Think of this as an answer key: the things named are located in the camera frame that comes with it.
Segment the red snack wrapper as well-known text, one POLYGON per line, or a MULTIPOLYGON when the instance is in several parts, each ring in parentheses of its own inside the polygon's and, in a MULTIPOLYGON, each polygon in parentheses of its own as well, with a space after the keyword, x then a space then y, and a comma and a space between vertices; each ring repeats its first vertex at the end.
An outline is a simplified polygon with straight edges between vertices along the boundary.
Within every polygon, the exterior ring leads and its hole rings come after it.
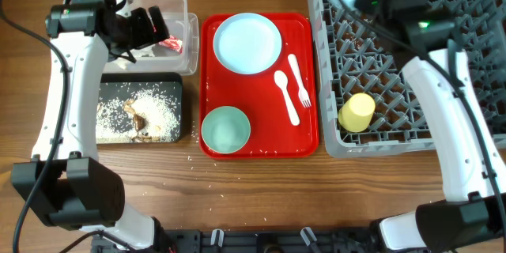
POLYGON ((175 36, 169 36, 167 39, 158 43, 158 45, 165 47, 171 51, 179 54, 183 53, 183 41, 175 36))

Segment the light blue plate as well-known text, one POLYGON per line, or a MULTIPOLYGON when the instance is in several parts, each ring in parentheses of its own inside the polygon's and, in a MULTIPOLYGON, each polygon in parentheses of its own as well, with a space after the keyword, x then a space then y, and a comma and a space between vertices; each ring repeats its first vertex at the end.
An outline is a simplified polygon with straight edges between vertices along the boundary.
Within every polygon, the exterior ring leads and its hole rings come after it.
POLYGON ((274 22, 257 13, 238 13, 224 20, 213 37, 213 52, 227 70, 259 74, 278 60, 281 32, 274 22))

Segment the mint green bowl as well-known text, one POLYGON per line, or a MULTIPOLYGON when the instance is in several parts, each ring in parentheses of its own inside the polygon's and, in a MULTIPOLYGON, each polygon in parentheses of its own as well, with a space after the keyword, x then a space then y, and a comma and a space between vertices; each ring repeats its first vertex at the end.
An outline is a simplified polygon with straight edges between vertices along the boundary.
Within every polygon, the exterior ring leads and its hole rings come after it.
POLYGON ((201 136, 205 145, 215 153, 236 153, 249 141, 250 120, 239 108, 215 108, 204 117, 201 136))

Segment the white plastic spoon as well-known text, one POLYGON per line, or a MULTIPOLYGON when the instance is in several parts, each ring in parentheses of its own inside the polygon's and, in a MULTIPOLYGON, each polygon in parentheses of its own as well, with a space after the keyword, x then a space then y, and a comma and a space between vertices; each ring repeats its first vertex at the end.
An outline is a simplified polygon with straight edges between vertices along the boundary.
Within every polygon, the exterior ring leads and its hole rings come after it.
POLYGON ((287 108, 287 112, 288 112, 289 120, 290 120, 291 124, 293 126, 299 126, 300 125, 300 118, 296 112, 296 109, 293 105, 293 102, 292 102, 289 92, 288 92, 288 78, 287 78, 287 76, 285 75, 285 73, 283 71, 277 70, 274 72, 274 82, 282 92, 282 95, 283 95, 284 101, 285 101, 285 106, 287 108))

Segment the white plastic fork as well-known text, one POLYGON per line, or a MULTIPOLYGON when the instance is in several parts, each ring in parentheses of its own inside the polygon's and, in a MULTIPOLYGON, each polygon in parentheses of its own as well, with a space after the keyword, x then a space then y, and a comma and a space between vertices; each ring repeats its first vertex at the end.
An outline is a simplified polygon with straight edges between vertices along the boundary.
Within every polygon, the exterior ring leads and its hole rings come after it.
POLYGON ((304 87, 304 83, 302 81, 300 67, 299 67, 299 63, 297 61, 297 58, 294 54, 289 54, 288 61, 289 61, 289 66, 292 69, 293 75, 296 79, 296 83, 298 85, 299 100, 305 108, 309 108, 309 107, 311 107, 312 103, 310 101, 308 91, 304 87))

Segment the yellow plastic cup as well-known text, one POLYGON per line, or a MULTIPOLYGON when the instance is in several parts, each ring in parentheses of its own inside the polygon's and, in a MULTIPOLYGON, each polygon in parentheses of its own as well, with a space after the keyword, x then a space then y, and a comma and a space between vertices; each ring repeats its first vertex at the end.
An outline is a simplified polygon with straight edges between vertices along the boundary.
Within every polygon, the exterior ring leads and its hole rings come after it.
POLYGON ((376 103, 366 93, 352 95, 338 112, 339 124, 349 132, 358 133, 368 128, 376 103))

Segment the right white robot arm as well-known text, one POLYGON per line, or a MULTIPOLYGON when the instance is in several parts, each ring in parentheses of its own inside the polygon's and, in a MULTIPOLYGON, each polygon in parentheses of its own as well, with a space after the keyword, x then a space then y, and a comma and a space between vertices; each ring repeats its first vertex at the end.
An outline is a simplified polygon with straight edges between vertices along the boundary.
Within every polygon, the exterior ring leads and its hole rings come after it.
POLYGON ((429 0, 355 0, 373 31, 390 44, 413 90, 439 158, 444 199, 379 223, 392 251, 433 252, 505 235, 505 164, 470 80, 469 60, 454 15, 429 0))

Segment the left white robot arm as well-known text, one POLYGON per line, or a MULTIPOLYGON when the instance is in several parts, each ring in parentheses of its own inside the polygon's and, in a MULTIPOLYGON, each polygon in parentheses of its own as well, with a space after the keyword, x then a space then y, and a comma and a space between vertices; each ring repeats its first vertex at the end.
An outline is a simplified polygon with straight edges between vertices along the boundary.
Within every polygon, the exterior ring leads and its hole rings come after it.
POLYGON ((65 0, 47 15, 51 78, 43 125, 30 160, 11 183, 47 227, 81 230, 131 252, 174 252, 160 222, 125 199, 122 179, 102 165, 96 107, 105 65, 168 38, 160 9, 126 11, 126 0, 65 0))

